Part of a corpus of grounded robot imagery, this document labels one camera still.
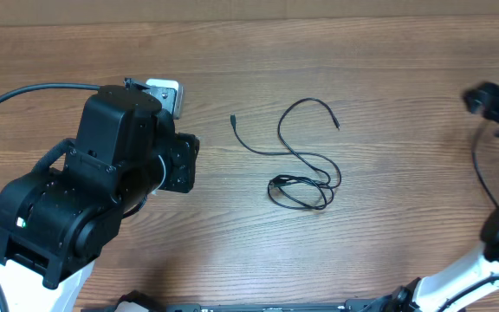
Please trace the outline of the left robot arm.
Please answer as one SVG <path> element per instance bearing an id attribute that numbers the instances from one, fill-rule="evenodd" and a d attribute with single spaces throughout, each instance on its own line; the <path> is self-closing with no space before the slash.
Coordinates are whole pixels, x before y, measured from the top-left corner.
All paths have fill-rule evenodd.
<path id="1" fill-rule="evenodd" d="M 184 88 L 89 87 L 66 138 L 0 192 L 0 310 L 69 311 L 124 219 L 159 191 L 194 186 L 198 138 L 179 133 Z"/>

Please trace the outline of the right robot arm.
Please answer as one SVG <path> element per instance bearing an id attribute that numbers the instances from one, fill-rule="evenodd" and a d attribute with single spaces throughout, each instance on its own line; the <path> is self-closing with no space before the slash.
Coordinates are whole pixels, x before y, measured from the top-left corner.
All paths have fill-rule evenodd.
<path id="1" fill-rule="evenodd" d="M 472 114 L 499 125 L 499 85 L 483 82 L 463 92 L 463 102 Z M 478 167 L 476 148 L 486 129 L 479 125 L 471 142 L 471 160 L 478 181 L 495 209 L 480 232 L 480 244 L 446 269 L 433 276 L 417 278 L 387 296 L 371 301 L 365 311 L 464 311 L 473 302 L 499 290 L 499 203 L 489 190 Z"/>

